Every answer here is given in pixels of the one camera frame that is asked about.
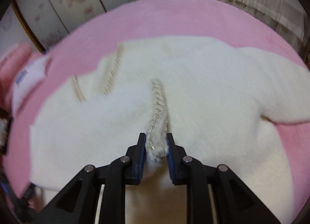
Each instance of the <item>white garment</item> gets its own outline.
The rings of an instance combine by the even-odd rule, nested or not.
[[[203,164],[227,164],[281,223],[292,222],[290,169],[266,118],[310,120],[310,108],[300,106],[310,96],[306,69],[213,38],[162,37],[125,42],[111,93],[95,95],[113,57],[79,77],[86,102],[78,102],[68,80],[43,106],[31,130],[32,182],[60,190],[86,164],[107,165],[124,155],[146,130],[148,80],[158,78],[176,143]],[[126,222],[185,223],[185,199],[185,187],[174,187],[164,166],[141,186],[127,187]]]

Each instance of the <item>silver rivet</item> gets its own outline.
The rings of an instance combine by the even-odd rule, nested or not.
[[[227,172],[228,171],[228,167],[227,167],[227,165],[219,165],[219,170],[221,172]]]
[[[85,172],[89,173],[91,172],[93,169],[95,168],[95,166],[93,165],[87,165],[84,167]]]
[[[186,162],[186,163],[189,163],[189,162],[193,161],[193,158],[191,156],[184,156],[183,157],[183,161]]]
[[[130,158],[127,157],[127,156],[121,157],[121,161],[122,161],[123,163],[126,163],[126,162],[128,162],[129,160],[130,160]]]

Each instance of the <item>pink bed sheet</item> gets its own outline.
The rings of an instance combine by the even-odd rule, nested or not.
[[[28,183],[31,169],[29,126],[46,98],[69,76],[94,70],[102,56],[115,50],[118,41],[164,35],[211,36],[233,47],[250,46],[277,53],[304,66],[275,31],[215,0],[139,0],[96,17],[49,52],[53,62],[46,81],[31,94],[14,121],[3,164],[18,195]],[[277,129],[292,172],[297,214],[310,195],[310,123],[277,125]]]

